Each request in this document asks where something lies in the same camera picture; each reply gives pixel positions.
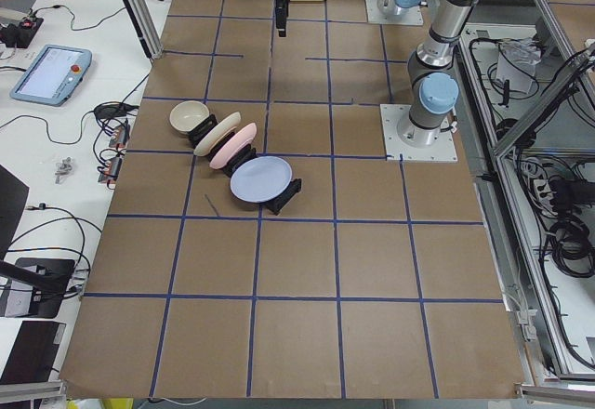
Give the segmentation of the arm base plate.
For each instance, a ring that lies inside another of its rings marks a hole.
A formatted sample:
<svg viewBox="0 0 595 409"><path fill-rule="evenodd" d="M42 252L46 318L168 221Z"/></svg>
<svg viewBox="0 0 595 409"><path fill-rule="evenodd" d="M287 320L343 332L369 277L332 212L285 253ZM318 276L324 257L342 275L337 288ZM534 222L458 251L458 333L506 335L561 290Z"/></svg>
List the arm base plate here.
<svg viewBox="0 0 595 409"><path fill-rule="evenodd" d="M398 7L394 0L364 0L367 22L371 24L422 26L424 20L419 5Z"/></svg>
<svg viewBox="0 0 595 409"><path fill-rule="evenodd" d="M410 121L409 104L381 104L380 115L388 161L456 163L456 145L448 120L425 130Z"/></svg>

